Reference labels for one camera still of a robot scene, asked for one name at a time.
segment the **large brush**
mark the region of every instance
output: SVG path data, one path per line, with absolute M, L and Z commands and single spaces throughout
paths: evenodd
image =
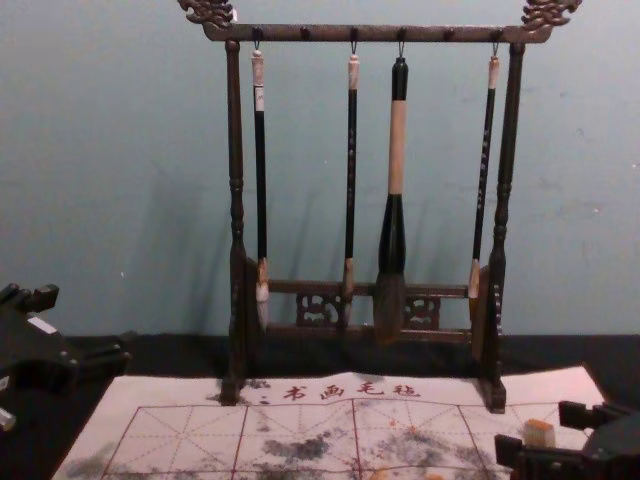
M 349 58 L 349 115 L 347 120 L 347 229 L 344 247 L 344 272 L 342 276 L 342 312 L 340 327 L 346 328 L 351 318 L 353 300 L 353 229 L 356 196 L 356 128 L 358 108 L 358 75 L 360 62 L 355 49 Z
M 404 323 L 406 245 L 402 188 L 408 77 L 409 67 L 400 54 L 392 71 L 389 185 L 378 251 L 378 278 L 373 294 L 373 326 L 379 344 L 396 340 Z
M 482 137 L 482 156 L 480 157 L 480 182 L 478 185 L 478 204 L 476 206 L 476 228 L 473 235 L 473 257 L 469 273 L 469 316 L 476 316 L 478 306 L 478 290 L 480 284 L 480 247 L 482 245 L 482 222 L 484 220 L 484 204 L 487 193 L 487 173 L 489 170 L 489 154 L 491 152 L 491 131 L 493 129 L 493 107 L 496 98 L 496 83 L 500 62 L 497 51 L 489 62 L 489 88 L 487 90 L 487 107 L 484 117 L 484 134 Z
M 256 49 L 251 57 L 253 67 L 253 110 L 256 137 L 256 183 L 258 201 L 258 281 L 256 302 L 258 320 L 263 329 L 269 323 L 269 277 L 267 275 L 267 180 L 264 140 L 264 57 Z

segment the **carved dragon finial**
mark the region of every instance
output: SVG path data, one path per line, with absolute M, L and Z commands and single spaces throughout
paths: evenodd
M 217 28 L 229 28 L 233 20 L 233 5 L 229 0 L 178 0 L 187 20 L 197 24 L 211 23 Z
M 575 12 L 582 0 L 527 0 L 522 17 L 523 29 L 534 32 L 543 27 L 557 27 L 569 23 L 565 11 Z

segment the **black table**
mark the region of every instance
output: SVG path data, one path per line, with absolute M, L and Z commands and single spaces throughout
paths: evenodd
M 107 338 L 74 338 L 91 348 Z M 131 375 L 221 377 L 227 366 L 222 337 L 138 337 Z M 640 336 L 514 336 L 503 345 L 504 374 L 584 365 L 608 401 L 640 409 Z M 344 371 L 415 377 L 471 375 L 468 347 L 398 344 L 384 350 L 355 343 L 342 351 L 332 341 L 270 340 L 253 376 L 323 376 Z M 20 392 L 2 406 L 18 426 L 0 439 L 0 480 L 49 480 L 89 420 L 108 383 L 87 385 L 69 398 Z

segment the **brush rack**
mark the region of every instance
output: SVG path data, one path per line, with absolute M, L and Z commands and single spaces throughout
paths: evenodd
M 202 26 L 206 37 L 225 46 L 231 190 L 229 370 L 222 382 L 221 403 L 235 405 L 249 365 L 265 332 L 257 319 L 257 263 L 243 243 L 243 152 L 239 52 L 243 42 L 431 42 L 509 44 L 509 73 L 503 118 L 493 248 L 480 270 L 476 313 L 467 329 L 441 329 L 441 299 L 467 299 L 468 285 L 407 285 L 405 323 L 400 340 L 464 343 L 470 346 L 487 409 L 504 413 L 506 390 L 501 380 L 502 294 L 505 279 L 505 238 L 516 153 L 522 63 L 527 44 L 546 42 L 557 26 L 569 22 L 582 0 L 526 0 L 522 24 L 515 26 L 410 25 L 276 25 L 238 24 L 228 0 L 178 0 L 187 19 Z M 372 296 L 373 283 L 356 283 L 354 296 Z M 271 279 L 269 291 L 296 296 L 295 325 L 270 323 L 266 335 L 302 339 L 339 338 L 374 341 L 373 327 L 340 328 L 329 310 L 340 312 L 342 282 Z

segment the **green wall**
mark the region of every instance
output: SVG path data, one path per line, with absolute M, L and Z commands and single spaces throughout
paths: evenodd
M 241 22 L 518 24 L 521 1 L 236 0 Z M 525 55 L 504 329 L 638 333 L 640 5 L 585 0 Z M 240 52 L 255 256 L 250 44 Z M 348 45 L 264 44 L 273 277 L 340 279 Z M 397 46 L 363 44 L 356 279 L 373 281 Z M 489 46 L 408 44 L 407 280 L 465 283 Z M 507 48 L 483 239 L 491 248 Z M 224 47 L 177 1 L 0 6 L 0 282 L 57 283 L 68 334 L 221 334 L 229 319 Z M 463 301 L 442 324 L 466 326 Z M 272 317 L 292 321 L 291 299 Z M 367 301 L 357 305 L 370 320 Z

